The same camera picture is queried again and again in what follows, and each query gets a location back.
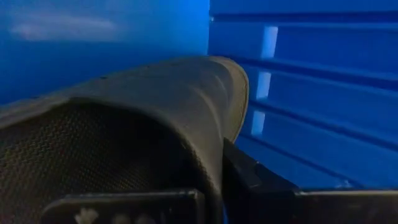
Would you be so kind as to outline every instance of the blue wall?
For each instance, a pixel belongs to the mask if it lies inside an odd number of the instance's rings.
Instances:
[[[208,1],[184,0],[2,0],[0,104],[206,54],[208,8]]]
[[[398,1],[212,0],[247,71],[237,145],[301,187],[398,186]]]

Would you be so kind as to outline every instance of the blue surface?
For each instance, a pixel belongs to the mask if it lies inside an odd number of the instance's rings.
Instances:
[[[2,0],[0,103],[108,72],[204,55],[208,1]]]
[[[237,145],[301,187],[398,186],[398,2],[212,0],[209,53],[247,71]]]

